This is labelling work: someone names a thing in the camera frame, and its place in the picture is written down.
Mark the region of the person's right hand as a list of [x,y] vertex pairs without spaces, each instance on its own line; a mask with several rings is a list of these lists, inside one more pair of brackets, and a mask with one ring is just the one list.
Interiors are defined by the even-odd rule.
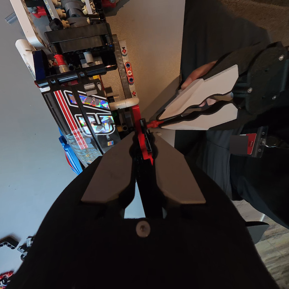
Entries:
[[212,61],[210,63],[207,63],[207,64],[195,69],[181,85],[181,87],[180,87],[181,90],[185,90],[193,81],[195,81],[198,78],[207,74],[216,63],[217,63],[217,60]]

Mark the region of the scattered loose brick pieces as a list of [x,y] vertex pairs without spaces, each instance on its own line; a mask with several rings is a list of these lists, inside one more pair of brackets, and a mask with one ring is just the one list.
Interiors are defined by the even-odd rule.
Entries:
[[28,236],[25,243],[23,243],[21,246],[17,248],[17,251],[21,253],[20,259],[21,261],[24,261],[33,242],[34,242],[34,237],[35,236]]

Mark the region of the red brick beam assembly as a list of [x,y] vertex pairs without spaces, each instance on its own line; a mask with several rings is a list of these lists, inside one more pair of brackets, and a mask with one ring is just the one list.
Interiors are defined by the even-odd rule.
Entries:
[[134,117],[134,128],[136,130],[140,150],[142,153],[143,160],[150,160],[151,165],[153,165],[153,156],[151,149],[148,151],[147,146],[146,146],[146,136],[144,133],[144,129],[142,128],[141,125],[141,114],[140,114],[140,108],[139,105],[132,106],[132,113]]

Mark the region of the clear badge holder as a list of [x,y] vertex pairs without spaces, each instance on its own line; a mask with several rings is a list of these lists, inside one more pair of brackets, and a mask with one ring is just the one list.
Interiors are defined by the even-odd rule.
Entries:
[[243,129],[237,135],[231,135],[229,140],[229,152],[232,155],[244,157],[262,157],[268,126]]

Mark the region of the grey desk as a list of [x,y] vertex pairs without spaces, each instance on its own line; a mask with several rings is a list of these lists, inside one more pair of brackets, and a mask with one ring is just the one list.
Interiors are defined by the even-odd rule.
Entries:
[[[149,119],[175,93],[185,1],[129,1],[111,30],[125,40],[142,117]],[[8,24],[10,1],[1,1],[1,238],[20,244],[33,236],[50,206],[76,177],[64,156],[59,130],[15,47],[25,39]]]

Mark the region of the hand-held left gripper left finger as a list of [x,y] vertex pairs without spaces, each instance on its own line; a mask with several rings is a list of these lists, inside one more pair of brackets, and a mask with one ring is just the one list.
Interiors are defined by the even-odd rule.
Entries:
[[96,168],[81,201],[88,204],[106,204],[118,200],[128,207],[135,196],[135,174],[130,150],[135,132],[130,133],[106,152]]

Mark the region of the toy brick car model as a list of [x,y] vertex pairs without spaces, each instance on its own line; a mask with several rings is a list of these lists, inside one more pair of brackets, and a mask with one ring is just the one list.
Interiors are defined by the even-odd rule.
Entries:
[[[106,16],[128,1],[11,0],[26,39],[15,46],[60,131],[72,170],[80,174],[97,157],[136,132],[132,106],[138,105],[125,41],[112,34]],[[154,169],[133,149],[146,217],[161,218]]]

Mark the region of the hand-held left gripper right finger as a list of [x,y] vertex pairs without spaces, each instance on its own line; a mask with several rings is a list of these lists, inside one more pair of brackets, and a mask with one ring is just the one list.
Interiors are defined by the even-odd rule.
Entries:
[[166,207],[206,204],[185,157],[158,135],[153,136],[156,184]]

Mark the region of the red and black brick piece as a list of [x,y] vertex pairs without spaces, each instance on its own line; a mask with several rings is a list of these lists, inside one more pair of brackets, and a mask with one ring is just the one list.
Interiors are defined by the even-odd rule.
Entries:
[[9,278],[13,275],[14,271],[7,271],[0,274],[0,288],[3,289],[9,283]]

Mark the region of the black angled brick beam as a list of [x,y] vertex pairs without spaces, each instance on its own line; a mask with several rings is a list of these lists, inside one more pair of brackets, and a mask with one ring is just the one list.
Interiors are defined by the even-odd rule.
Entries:
[[7,248],[10,248],[11,250],[14,250],[17,248],[18,244],[19,244],[19,242],[10,236],[2,238],[0,240],[0,247],[1,248],[7,247]]

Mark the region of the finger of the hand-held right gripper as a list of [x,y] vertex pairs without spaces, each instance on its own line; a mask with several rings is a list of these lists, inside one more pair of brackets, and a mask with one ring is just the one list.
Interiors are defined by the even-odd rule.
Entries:
[[174,124],[161,124],[161,128],[172,130],[208,130],[220,124],[235,120],[238,109],[234,104],[226,104],[213,114],[201,114],[193,120],[182,120]]
[[157,120],[164,121],[179,116],[188,108],[199,106],[210,96],[228,94],[232,91],[238,77],[238,65],[235,64],[206,80],[199,78],[193,81],[165,107]]

